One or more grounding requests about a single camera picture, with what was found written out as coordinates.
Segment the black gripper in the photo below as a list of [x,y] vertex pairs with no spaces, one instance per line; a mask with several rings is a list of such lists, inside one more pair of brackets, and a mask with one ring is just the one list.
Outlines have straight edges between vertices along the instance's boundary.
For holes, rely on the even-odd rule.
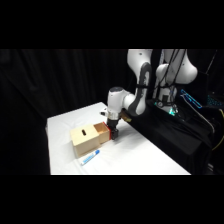
[[119,137],[119,130],[117,130],[118,120],[107,119],[107,126],[111,130],[111,139],[117,139]]

